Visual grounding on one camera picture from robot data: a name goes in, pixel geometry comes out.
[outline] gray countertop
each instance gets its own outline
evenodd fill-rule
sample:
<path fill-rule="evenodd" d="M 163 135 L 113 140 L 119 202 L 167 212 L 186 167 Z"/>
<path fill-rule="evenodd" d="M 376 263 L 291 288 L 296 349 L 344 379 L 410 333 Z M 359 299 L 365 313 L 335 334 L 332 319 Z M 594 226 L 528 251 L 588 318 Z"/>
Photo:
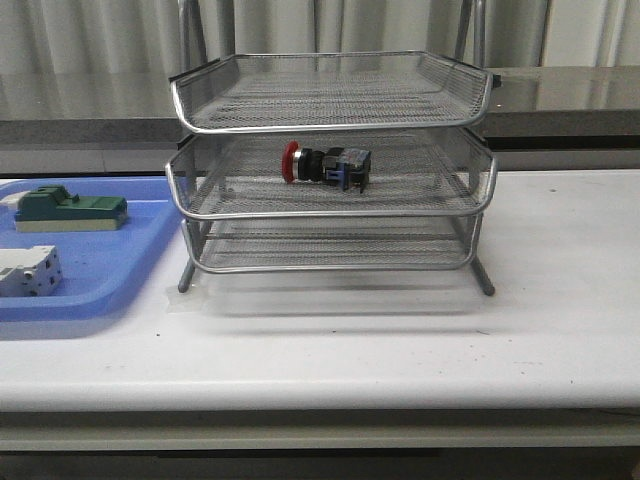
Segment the gray countertop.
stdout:
<path fill-rule="evenodd" d="M 640 135 L 640 67 L 494 69 L 486 137 Z M 0 144 L 174 142 L 162 73 L 2 75 Z"/>
<path fill-rule="evenodd" d="M 183 295 L 176 232 L 126 308 L 0 322 L 0 410 L 637 408 L 638 181 L 640 170 L 501 172 L 479 244 L 491 298 L 468 267 L 199 273 Z M 0 449 L 16 450 L 0 431 Z M 637 418 L 634 432 L 639 445 Z M 415 438 L 384 437 L 378 447 Z"/>

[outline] wire mesh shelf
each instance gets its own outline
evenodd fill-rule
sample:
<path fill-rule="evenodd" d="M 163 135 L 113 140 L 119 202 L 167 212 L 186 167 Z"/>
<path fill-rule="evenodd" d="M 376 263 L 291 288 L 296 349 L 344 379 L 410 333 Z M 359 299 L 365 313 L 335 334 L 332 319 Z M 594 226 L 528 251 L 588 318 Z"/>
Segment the wire mesh shelf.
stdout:
<path fill-rule="evenodd" d="M 203 136 L 167 164 L 176 204 L 194 220 L 278 217 L 469 216 L 491 200 L 496 160 L 461 129 L 298 133 L 301 145 L 372 152 L 369 185 L 341 191 L 286 183 L 286 134 Z"/>
<path fill-rule="evenodd" d="M 426 52 L 243 54 L 172 79 L 196 133 L 462 126 L 488 108 L 491 73 Z"/>
<path fill-rule="evenodd" d="M 184 233 L 210 273 L 291 270 L 449 270 L 475 256 L 481 215 L 204 222 Z"/>

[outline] plastic tray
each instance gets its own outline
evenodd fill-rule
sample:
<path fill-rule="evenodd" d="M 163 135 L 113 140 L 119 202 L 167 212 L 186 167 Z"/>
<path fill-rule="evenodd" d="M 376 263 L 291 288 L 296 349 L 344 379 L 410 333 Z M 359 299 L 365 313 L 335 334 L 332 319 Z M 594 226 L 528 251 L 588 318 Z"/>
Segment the plastic tray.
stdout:
<path fill-rule="evenodd" d="M 233 55 L 172 80 L 196 133 L 451 127 L 487 111 L 491 73 L 426 52 Z"/>
<path fill-rule="evenodd" d="M 50 296 L 0 298 L 0 320 L 73 320 L 126 306 L 178 227 L 163 177 L 20 180 L 0 186 L 0 198 L 51 183 L 79 195 L 123 196 L 129 219 L 115 231 L 18 233 L 13 211 L 0 207 L 0 247 L 56 245 L 63 273 Z"/>

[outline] white curtain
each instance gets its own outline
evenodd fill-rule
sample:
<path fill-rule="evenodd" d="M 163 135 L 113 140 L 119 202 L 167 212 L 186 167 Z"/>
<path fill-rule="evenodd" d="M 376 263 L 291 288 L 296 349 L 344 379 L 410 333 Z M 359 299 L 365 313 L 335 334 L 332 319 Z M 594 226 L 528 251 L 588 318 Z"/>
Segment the white curtain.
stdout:
<path fill-rule="evenodd" d="M 486 3 L 487 66 L 640 64 L 640 0 Z M 230 45 L 237 52 L 426 49 L 453 55 L 460 11 L 460 0 L 200 4 L 210 58 L 228 53 Z M 232 12 L 231 19 L 222 18 L 224 12 Z M 171 75 L 180 70 L 179 48 L 177 0 L 0 0 L 0 74 Z M 470 60 L 471 48 L 467 52 Z"/>

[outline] mesh bottom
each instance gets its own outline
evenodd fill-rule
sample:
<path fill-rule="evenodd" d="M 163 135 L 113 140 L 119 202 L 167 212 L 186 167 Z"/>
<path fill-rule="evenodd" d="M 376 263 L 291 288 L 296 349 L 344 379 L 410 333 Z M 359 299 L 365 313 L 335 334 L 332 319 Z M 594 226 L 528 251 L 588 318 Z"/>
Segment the mesh bottom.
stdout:
<path fill-rule="evenodd" d="M 418 73 L 393 75 L 265 74 L 243 79 L 193 115 L 202 129 L 265 125 L 464 122 L 478 113 Z"/>
<path fill-rule="evenodd" d="M 209 268 L 447 269 L 472 245 L 451 219 L 295 219 L 216 222 L 200 261 Z"/>
<path fill-rule="evenodd" d="M 175 80 L 200 133 L 467 125 L 491 75 L 426 52 L 234 55 Z"/>
<path fill-rule="evenodd" d="M 185 209 L 212 216 L 408 210 L 465 215 L 474 213 L 487 199 L 491 159 L 462 140 L 463 158 L 454 160 L 424 135 L 307 134 L 296 138 L 302 146 L 324 151 L 331 146 L 371 150 L 370 182 L 365 191 L 343 192 L 323 183 L 287 184 L 280 175 L 280 155 L 291 137 L 242 136 L 225 144 L 218 158 L 208 161 L 203 172 L 206 177 L 199 179 L 197 192 Z M 193 154 L 200 162 L 213 156 L 206 149 Z M 476 184 L 471 186 L 474 169 Z"/>

